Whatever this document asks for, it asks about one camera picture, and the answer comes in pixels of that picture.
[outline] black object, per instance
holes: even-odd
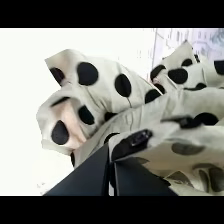
[[[143,130],[131,136],[126,139],[130,144],[122,144],[122,140],[116,147],[125,147],[124,151],[129,149],[132,153],[132,148],[137,147],[139,151],[152,133]],[[150,173],[138,158],[109,162],[108,143],[44,196],[109,196],[109,182],[115,196],[177,196],[168,188],[168,181]]]

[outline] clothing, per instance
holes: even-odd
[[[224,195],[224,61],[200,61],[184,42],[149,83],[117,62],[73,50],[46,63],[61,89],[37,113],[44,148],[73,152],[77,168],[106,141],[112,155],[123,139],[148,129],[146,148],[128,156],[144,159],[179,195]]]

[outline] garment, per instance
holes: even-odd
[[[152,82],[73,50],[46,63],[61,89],[37,113],[44,148],[73,152],[77,168],[105,142],[112,155],[147,129],[145,149],[121,159],[144,160],[179,195],[224,195],[224,61],[200,61],[185,41],[153,69]]]

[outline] polka dot fabric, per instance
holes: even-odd
[[[224,61],[195,57],[184,42],[152,70],[153,84],[73,50],[46,62],[61,89],[37,113],[44,148],[73,153],[76,169],[108,143],[110,160],[136,157],[178,195],[224,195]],[[143,130],[141,150],[115,153]]]

